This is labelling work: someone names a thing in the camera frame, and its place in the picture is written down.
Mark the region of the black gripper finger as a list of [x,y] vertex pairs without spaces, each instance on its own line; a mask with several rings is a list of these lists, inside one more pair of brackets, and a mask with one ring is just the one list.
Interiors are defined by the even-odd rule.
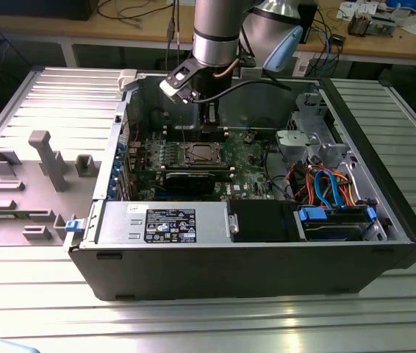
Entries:
[[218,128],[218,109],[215,104],[200,105],[200,124],[203,133],[211,133]]

